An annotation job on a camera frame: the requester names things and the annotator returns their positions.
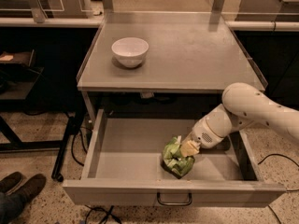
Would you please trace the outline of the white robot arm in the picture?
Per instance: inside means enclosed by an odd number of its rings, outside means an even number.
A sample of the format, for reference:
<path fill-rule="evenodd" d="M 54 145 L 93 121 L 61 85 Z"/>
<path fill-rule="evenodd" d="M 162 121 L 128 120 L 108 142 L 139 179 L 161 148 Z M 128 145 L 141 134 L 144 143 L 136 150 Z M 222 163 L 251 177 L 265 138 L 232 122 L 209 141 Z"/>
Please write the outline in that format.
<path fill-rule="evenodd" d="M 194 124 L 179 150 L 183 157 L 198 154 L 200 148 L 213 148 L 252 122 L 299 141 L 297 110 L 275 103 L 249 84 L 233 83 L 223 91 L 221 104 Z"/>

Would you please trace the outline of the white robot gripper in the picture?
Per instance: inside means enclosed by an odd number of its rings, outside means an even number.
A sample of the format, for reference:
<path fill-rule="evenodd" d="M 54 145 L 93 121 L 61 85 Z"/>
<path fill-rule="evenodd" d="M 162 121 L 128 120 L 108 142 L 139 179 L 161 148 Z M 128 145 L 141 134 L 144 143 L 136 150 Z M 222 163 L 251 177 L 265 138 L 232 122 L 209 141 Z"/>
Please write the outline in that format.
<path fill-rule="evenodd" d="M 199 153 L 200 148 L 213 148 L 227 135 L 236 132 L 239 128 L 239 118 L 218 105 L 207 115 L 198 120 L 191 132 L 192 140 L 184 140 L 180 146 L 183 157 Z"/>

